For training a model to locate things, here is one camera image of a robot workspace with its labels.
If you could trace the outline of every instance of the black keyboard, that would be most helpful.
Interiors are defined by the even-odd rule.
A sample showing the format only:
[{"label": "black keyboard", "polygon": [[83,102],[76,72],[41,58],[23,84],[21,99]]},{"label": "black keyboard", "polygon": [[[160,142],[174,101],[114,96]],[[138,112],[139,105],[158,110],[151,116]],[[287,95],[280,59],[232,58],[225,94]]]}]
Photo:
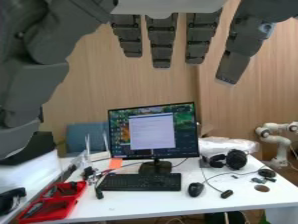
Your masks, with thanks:
[{"label": "black keyboard", "polygon": [[182,191],[182,173],[107,175],[103,191]]}]

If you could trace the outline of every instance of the wooden panel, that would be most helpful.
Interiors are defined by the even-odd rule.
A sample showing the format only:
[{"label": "wooden panel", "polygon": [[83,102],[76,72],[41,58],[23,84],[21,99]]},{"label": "wooden panel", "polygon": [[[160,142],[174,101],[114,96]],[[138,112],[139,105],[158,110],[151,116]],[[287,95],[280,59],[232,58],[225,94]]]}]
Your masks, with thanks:
[{"label": "wooden panel", "polygon": [[259,125],[298,119],[298,22],[291,19],[279,24],[241,81],[228,86],[215,76],[239,2],[231,0],[225,6],[207,61],[199,68],[201,119],[215,126],[216,135],[256,139]]},{"label": "wooden panel", "polygon": [[195,101],[198,69],[186,64],[186,24],[183,15],[170,70],[152,67],[144,20],[142,59],[124,56],[108,25],[84,37],[70,57],[68,77],[45,106],[43,130],[54,130],[55,136],[63,139],[67,124],[104,121],[108,109]]}]

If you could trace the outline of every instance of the headphones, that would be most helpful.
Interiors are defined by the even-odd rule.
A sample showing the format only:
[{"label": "headphones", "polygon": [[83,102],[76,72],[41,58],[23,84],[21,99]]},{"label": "headphones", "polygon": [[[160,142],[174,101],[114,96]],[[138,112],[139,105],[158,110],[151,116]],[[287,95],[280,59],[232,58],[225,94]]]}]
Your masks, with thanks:
[{"label": "headphones", "polygon": [[22,197],[26,196],[26,188],[17,188],[0,194],[0,216],[7,215],[18,208]]},{"label": "headphones", "polygon": [[233,170],[240,170],[248,163],[248,154],[237,149],[232,149],[228,153],[216,155],[208,159],[205,158],[205,162],[209,163],[209,165],[215,168],[223,168],[224,166],[228,166]]}]

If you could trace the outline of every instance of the red object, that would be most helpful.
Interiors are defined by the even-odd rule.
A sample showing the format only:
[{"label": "red object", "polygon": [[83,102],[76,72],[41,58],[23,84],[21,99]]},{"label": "red object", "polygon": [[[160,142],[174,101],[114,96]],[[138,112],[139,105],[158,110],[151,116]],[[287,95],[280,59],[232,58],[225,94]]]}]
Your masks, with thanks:
[{"label": "red object", "polygon": [[[58,183],[54,184],[51,187],[49,187],[47,190],[42,193],[41,198],[27,207],[27,209],[19,215],[18,217],[19,223],[27,224],[27,223],[66,219],[78,204],[78,199],[80,198],[82,194],[87,189],[86,181],[76,183],[78,183],[76,187],[78,191],[74,191],[75,189],[72,188],[71,183]],[[60,190],[55,191],[52,197],[46,198],[45,196],[51,191],[51,189],[54,189],[55,186]],[[43,203],[42,209],[39,209],[39,211],[31,217],[25,218],[27,212],[41,202]]]},{"label": "red object", "polygon": [[72,189],[72,185],[71,182],[70,183],[56,183],[52,186],[50,186],[47,188],[47,190],[43,192],[43,194],[41,195],[41,198],[45,198],[45,196],[47,195],[47,193],[51,191],[51,189],[58,186],[58,188],[60,190],[58,190],[52,196],[52,198],[59,198],[59,197],[75,197],[75,198],[80,198],[82,194],[84,193],[86,189],[87,189],[87,182],[86,181],[79,181],[78,183],[78,191],[75,191],[74,194],[63,194],[63,192],[68,193],[70,190],[74,191]]}]

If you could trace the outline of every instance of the wire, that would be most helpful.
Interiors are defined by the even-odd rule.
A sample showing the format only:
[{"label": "wire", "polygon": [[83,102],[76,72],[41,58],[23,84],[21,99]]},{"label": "wire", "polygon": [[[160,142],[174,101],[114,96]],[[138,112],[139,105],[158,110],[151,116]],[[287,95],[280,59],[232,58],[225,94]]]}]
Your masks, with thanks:
[{"label": "wire", "polygon": [[128,165],[122,166],[122,167],[118,168],[118,169],[108,169],[108,170],[102,171],[102,174],[99,175],[99,177],[98,177],[99,179],[98,179],[96,184],[95,184],[95,189],[96,189],[96,187],[98,187],[98,185],[99,185],[100,179],[102,179],[104,176],[107,176],[112,171],[115,171],[115,170],[120,170],[120,169],[123,169],[124,167],[134,166],[134,165],[138,165],[138,164],[142,164],[142,163],[143,163],[143,162],[132,163],[132,164],[128,164]]},{"label": "wire", "polygon": [[172,166],[172,168],[180,166],[190,158],[187,158],[182,163],[179,163],[178,165]]},{"label": "wire", "polygon": [[245,217],[245,224],[251,224],[251,221],[249,221],[249,218],[248,218],[247,214],[244,212],[241,212],[241,213],[243,213],[243,215]]},{"label": "wire", "polygon": [[179,218],[174,218],[174,219],[171,219],[166,224],[172,223],[175,220],[179,221],[182,224],[186,224],[186,223],[183,222],[183,220],[179,219]]},{"label": "wire", "polygon": [[104,161],[104,160],[110,160],[111,158],[106,158],[106,159],[98,159],[98,160],[95,160],[95,161],[91,161],[92,163],[95,163],[95,162],[100,162],[100,161]]},{"label": "wire", "polygon": [[225,216],[225,224],[231,224],[229,215],[227,212],[224,212],[224,216]]},{"label": "wire", "polygon": [[292,152],[293,152],[295,155],[296,155],[296,159],[298,160],[298,155],[297,155],[296,150],[293,149],[293,146],[292,146],[292,145],[291,145],[291,149],[292,149]]},{"label": "wire", "polygon": [[253,172],[249,172],[249,173],[227,172],[227,173],[223,173],[223,174],[217,174],[216,176],[209,177],[209,178],[203,182],[203,184],[207,183],[207,182],[208,182],[209,180],[212,180],[213,178],[220,177],[220,176],[224,176],[224,175],[228,175],[228,174],[235,174],[235,175],[245,176],[245,175],[257,173],[264,167],[267,167],[267,165],[264,165],[257,171],[253,171]]},{"label": "wire", "polygon": [[288,163],[291,164],[292,169],[296,170],[296,171],[298,171],[298,169],[295,167],[295,165],[292,164],[292,162],[288,161]]},{"label": "wire", "polygon": [[201,170],[203,170],[203,176],[204,176],[204,179],[205,179],[204,183],[208,183],[208,185],[209,185],[216,191],[219,191],[220,193],[223,193],[224,191],[219,190],[219,189],[217,189],[215,186],[212,186],[212,184],[208,182],[208,178],[207,178],[207,176],[205,176],[204,169],[201,168]]}]

